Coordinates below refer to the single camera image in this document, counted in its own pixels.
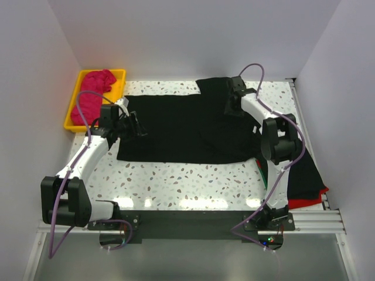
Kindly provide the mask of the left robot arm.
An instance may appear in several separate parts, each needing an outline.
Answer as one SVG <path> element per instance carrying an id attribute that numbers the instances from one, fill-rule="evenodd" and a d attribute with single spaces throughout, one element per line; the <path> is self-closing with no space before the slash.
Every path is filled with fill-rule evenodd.
<path id="1" fill-rule="evenodd" d="M 46 224 L 84 227 L 99 220 L 110 220 L 118 211 L 113 201 L 93 201 L 88 195 L 88 180 L 96 165 L 117 140 L 132 140 L 146 135 L 137 113 L 126 112 L 118 104 L 104 104 L 97 126 L 89 126 L 84 142 L 71 161 L 55 176 L 41 184 L 42 219 Z"/>

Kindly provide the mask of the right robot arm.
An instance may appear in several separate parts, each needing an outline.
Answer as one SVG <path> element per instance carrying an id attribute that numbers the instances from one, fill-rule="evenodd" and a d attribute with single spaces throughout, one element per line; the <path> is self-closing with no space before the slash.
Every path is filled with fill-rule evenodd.
<path id="1" fill-rule="evenodd" d="M 245 222 L 255 229 L 276 228 L 288 218 L 288 178 L 290 167 L 305 152 L 299 154 L 301 132 L 292 114 L 283 115 L 264 103 L 254 90 L 248 89 L 240 76 L 229 79 L 229 99 L 226 115 L 251 115 L 261 125 L 261 154 L 267 161 L 267 191 L 259 210 Z"/>

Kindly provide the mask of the yellow plastic bin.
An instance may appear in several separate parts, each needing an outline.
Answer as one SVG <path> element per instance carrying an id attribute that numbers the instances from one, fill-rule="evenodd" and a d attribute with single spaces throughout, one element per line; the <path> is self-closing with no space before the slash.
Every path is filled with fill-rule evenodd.
<path id="1" fill-rule="evenodd" d="M 74 133 L 85 132 L 82 117 L 90 125 L 100 116 L 102 105 L 122 98 L 125 75 L 124 69 L 82 70 L 71 96 L 64 128 Z"/>

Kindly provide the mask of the pink crumpled t shirt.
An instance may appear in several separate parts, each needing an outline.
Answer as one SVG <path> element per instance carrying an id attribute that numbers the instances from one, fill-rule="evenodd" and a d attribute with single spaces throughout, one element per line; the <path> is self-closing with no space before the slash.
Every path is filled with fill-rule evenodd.
<path id="1" fill-rule="evenodd" d="M 79 98 L 80 109 L 90 125 L 100 116 L 100 108 L 106 100 L 99 97 L 104 95 L 108 99 L 115 101 L 118 99 L 118 86 L 121 79 L 116 77 L 113 71 L 103 70 L 83 70 L 80 72 L 71 103 L 66 117 L 65 127 L 84 126 L 84 122 L 76 106 L 77 96 L 80 92 L 84 93 Z"/>

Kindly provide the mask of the folded green t shirt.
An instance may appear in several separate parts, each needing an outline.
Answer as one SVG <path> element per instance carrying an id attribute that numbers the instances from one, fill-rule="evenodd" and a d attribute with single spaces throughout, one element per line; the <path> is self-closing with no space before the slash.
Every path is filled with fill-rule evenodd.
<path id="1" fill-rule="evenodd" d="M 263 183 L 264 183 L 264 186 L 265 186 L 265 190 L 267 190 L 267 187 L 268 187 L 267 178 L 265 177 L 265 175 L 263 173 L 263 169 L 262 169 L 261 165 L 258 162 L 257 162 L 257 167 L 258 167 L 260 176 L 261 176 L 261 178 L 263 180 Z"/>

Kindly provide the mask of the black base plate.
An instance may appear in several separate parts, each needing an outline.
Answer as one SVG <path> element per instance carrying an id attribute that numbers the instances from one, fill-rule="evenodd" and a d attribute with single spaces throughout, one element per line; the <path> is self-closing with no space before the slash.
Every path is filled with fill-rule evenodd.
<path id="1" fill-rule="evenodd" d="M 265 240 L 261 231 L 294 231 L 295 223 L 291 213 L 279 220 L 267 221 L 264 214 L 248 217 L 252 211 L 120 211 L 117 219 L 131 224 L 132 244 L 140 244 L 146 239 L 189 239 L 189 240 L 225 240 L 239 239 L 235 232 Z"/>

